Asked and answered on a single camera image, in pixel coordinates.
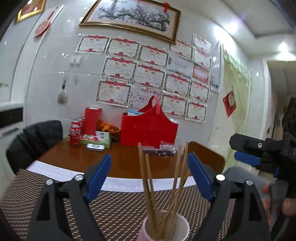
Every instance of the wooden table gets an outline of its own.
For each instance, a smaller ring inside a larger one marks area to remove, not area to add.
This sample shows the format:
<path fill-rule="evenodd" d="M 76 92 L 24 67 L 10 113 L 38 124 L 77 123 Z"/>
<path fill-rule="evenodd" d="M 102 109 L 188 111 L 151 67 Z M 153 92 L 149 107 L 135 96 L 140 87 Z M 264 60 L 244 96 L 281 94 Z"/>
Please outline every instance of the wooden table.
<path fill-rule="evenodd" d="M 88 167 L 100 162 L 107 153 L 112 156 L 109 177 L 141 178 L 138 148 L 122 146 L 116 141 L 111 143 L 110 148 L 99 152 L 87 150 L 86 145 L 83 144 L 71 147 L 68 141 L 62 140 L 40 157 L 39 161 L 77 172 L 86 172 Z M 149 155 L 149 160 L 152 178 L 174 177 L 177 154 L 175 156 Z"/>

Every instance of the green box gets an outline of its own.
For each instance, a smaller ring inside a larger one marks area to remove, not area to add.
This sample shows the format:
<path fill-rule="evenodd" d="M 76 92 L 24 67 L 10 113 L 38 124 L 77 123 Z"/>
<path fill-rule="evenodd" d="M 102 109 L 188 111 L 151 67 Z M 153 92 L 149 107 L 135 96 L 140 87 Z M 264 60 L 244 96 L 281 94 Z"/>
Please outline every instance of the green box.
<path fill-rule="evenodd" d="M 70 136 L 66 136 L 66 140 L 70 141 Z M 111 145 L 111 137 L 109 137 L 109 140 L 107 142 L 98 142 L 98 141 L 90 141 L 90 140 L 84 140 L 84 139 L 80 139 L 80 144 L 97 144 L 97 145 L 104 145 L 106 148 L 110 148 Z"/>

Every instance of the chair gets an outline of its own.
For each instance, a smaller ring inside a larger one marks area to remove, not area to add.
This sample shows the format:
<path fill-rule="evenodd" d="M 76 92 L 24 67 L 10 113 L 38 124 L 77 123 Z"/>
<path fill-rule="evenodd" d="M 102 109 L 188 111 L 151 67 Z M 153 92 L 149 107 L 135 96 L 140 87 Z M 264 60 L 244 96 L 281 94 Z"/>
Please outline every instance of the chair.
<path fill-rule="evenodd" d="M 225 166 L 224 157 L 195 141 L 188 143 L 188 153 L 190 152 L 195 152 L 200 161 L 205 165 L 211 166 L 214 172 L 222 173 Z"/>
<path fill-rule="evenodd" d="M 50 120 L 29 126 L 11 143 L 6 151 L 7 160 L 16 174 L 63 139 L 62 124 L 58 120 Z"/>

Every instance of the ceiling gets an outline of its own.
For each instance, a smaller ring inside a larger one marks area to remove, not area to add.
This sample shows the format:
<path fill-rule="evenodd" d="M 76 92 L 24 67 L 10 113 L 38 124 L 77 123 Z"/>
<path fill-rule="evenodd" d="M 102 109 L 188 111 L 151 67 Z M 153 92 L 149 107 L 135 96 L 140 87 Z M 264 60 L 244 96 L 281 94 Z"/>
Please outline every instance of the ceiling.
<path fill-rule="evenodd" d="M 296 52 L 292 27 L 269 0 L 187 0 L 182 4 L 225 29 L 249 56 L 278 53 L 282 42 L 289 52 Z M 235 32 L 231 23 L 237 25 Z"/>
<path fill-rule="evenodd" d="M 255 38 L 293 33 L 284 16 L 269 0 L 221 1 L 243 21 Z"/>
<path fill-rule="evenodd" d="M 296 95 L 296 62 L 269 61 L 271 86 L 279 97 Z"/>

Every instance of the black jacket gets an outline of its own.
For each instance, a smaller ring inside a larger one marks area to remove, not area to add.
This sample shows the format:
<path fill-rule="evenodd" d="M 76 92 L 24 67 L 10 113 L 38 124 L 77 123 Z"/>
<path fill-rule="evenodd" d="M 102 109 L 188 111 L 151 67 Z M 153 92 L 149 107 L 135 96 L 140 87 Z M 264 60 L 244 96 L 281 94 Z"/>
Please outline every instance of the black jacket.
<path fill-rule="evenodd" d="M 62 124 L 58 120 L 37 123 L 24 129 L 6 151 L 7 160 L 16 174 L 63 139 Z"/>

